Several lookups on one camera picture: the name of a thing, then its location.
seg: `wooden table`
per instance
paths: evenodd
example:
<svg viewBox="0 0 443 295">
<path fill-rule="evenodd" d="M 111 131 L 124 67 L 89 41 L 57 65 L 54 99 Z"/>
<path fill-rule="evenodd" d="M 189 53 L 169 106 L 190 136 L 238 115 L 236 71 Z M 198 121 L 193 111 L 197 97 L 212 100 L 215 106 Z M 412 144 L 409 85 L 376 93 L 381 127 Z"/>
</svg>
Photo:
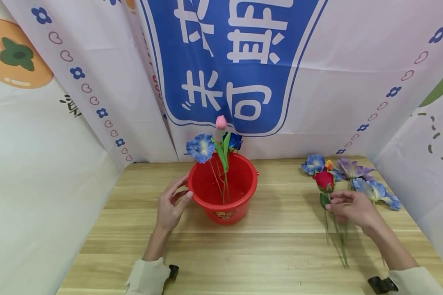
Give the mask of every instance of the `wooden table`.
<svg viewBox="0 0 443 295">
<path fill-rule="evenodd" d="M 352 159 L 372 167 L 363 157 Z M 325 239 L 315 181 L 299 173 L 304 161 L 253 161 L 260 173 L 258 189 L 248 215 L 233 226 L 212 222 L 192 202 L 169 240 L 166 263 L 180 270 L 175 282 L 166 283 L 164 294 L 373 294 L 367 279 L 387 276 L 380 252 L 351 226 L 346 246 L 350 268 L 343 267 L 339 248 Z M 192 165 L 129 166 L 57 294 L 124 294 L 131 268 L 153 230 L 157 196 Z M 383 182 L 377 172 L 374 176 Z M 336 189 L 346 187 L 343 181 Z M 443 286 L 443 262 L 408 213 L 378 209 L 417 262 Z M 330 230 L 335 242 L 333 226 Z"/>
</svg>

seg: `sleeve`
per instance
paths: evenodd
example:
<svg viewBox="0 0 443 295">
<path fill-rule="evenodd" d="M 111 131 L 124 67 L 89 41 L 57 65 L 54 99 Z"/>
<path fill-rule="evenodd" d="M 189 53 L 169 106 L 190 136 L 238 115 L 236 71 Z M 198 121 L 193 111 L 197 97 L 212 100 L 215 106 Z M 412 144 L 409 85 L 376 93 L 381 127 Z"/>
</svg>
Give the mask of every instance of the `sleeve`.
<svg viewBox="0 0 443 295">
<path fill-rule="evenodd" d="M 425 267 L 391 270 L 389 277 L 399 292 L 397 295 L 443 295 L 443 288 Z"/>
<path fill-rule="evenodd" d="M 156 261 L 138 260 L 126 282 L 126 295 L 161 295 L 171 271 L 162 258 Z"/>
</svg>

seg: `right hand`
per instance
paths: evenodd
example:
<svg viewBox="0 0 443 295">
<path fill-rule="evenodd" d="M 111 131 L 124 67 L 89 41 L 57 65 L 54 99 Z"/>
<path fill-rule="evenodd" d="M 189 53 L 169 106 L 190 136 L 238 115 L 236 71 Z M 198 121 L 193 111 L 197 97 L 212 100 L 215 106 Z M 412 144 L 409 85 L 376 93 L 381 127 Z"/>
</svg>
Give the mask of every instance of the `right hand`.
<svg viewBox="0 0 443 295">
<path fill-rule="evenodd" d="M 376 206 L 372 204 L 364 193 L 340 191 L 333 192 L 330 196 L 331 204 L 326 206 L 327 210 L 335 213 L 337 216 L 348 218 L 354 224 L 361 227 L 363 233 L 367 236 L 371 236 L 374 231 L 387 226 L 377 211 Z"/>
</svg>

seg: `orange circle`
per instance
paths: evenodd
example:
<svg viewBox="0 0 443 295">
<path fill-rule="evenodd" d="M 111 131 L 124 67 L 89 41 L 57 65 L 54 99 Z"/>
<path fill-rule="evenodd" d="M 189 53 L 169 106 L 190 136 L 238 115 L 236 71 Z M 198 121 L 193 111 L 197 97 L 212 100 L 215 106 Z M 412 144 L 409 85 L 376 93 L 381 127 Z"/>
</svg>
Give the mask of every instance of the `orange circle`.
<svg viewBox="0 0 443 295">
<path fill-rule="evenodd" d="M 31 61 L 34 70 L 29 71 L 22 66 L 11 66 L 0 60 L 0 81 L 17 88 L 33 89 L 47 85 L 53 79 L 53 72 L 41 58 L 35 47 L 28 40 L 19 25 L 0 19 L 0 53 L 4 45 L 2 38 L 8 38 L 16 44 L 29 47 L 33 52 Z"/>
</svg>

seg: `cartoon persimmon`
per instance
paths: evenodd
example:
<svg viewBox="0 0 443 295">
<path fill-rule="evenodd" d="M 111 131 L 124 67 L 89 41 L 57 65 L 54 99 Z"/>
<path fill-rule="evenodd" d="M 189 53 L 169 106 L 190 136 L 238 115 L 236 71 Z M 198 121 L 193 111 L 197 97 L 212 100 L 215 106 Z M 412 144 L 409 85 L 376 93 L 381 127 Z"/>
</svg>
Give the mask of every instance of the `cartoon persimmon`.
<svg viewBox="0 0 443 295">
<path fill-rule="evenodd" d="M 53 72 L 19 25 L 0 19 L 0 81 L 17 88 L 47 85 Z"/>
</svg>

